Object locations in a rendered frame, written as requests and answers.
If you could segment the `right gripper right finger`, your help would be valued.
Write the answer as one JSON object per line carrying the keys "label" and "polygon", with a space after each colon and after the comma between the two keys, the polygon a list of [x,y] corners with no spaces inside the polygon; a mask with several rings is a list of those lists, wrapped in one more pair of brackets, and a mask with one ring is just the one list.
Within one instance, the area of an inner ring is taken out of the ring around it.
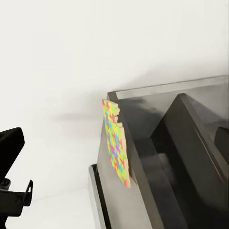
{"label": "right gripper right finger", "polygon": [[224,127],[218,127],[214,144],[229,165],[229,129]]}

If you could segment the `jigsaw puzzle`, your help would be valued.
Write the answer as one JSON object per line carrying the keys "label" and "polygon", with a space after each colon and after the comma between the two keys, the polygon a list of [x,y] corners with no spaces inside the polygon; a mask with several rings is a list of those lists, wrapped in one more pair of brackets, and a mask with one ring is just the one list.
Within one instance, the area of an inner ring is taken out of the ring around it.
{"label": "jigsaw puzzle", "polygon": [[116,116],[119,115],[120,109],[114,102],[107,99],[102,99],[102,101],[110,162],[126,188],[131,188],[124,127],[122,123],[117,122],[118,117]]}

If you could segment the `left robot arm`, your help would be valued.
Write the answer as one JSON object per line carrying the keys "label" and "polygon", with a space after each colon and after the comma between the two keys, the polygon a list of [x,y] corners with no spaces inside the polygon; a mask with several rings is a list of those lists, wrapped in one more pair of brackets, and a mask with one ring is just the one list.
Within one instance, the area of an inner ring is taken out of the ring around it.
{"label": "left robot arm", "polygon": [[5,229],[8,217],[19,217],[24,206],[31,204],[33,181],[30,180],[26,192],[8,191],[11,181],[4,178],[0,184],[0,229]]}

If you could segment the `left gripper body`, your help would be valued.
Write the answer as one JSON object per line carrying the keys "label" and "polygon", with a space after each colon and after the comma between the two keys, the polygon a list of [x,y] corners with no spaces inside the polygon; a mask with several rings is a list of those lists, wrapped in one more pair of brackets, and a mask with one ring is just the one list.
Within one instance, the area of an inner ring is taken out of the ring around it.
{"label": "left gripper body", "polygon": [[[1,191],[6,193],[15,193],[13,191]],[[19,217],[22,213],[23,197],[0,195],[0,228],[6,223],[8,217]]]}

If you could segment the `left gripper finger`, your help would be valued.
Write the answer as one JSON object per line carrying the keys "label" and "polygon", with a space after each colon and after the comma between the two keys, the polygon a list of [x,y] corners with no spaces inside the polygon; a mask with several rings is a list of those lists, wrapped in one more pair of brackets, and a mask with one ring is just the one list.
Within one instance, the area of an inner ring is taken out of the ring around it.
{"label": "left gripper finger", "polygon": [[0,195],[4,196],[15,196],[15,197],[23,197],[22,201],[22,206],[30,206],[31,204],[31,199],[32,199],[32,188],[33,188],[33,181],[30,180],[26,192],[18,192],[17,194],[15,193],[6,193],[6,192],[0,192]]}

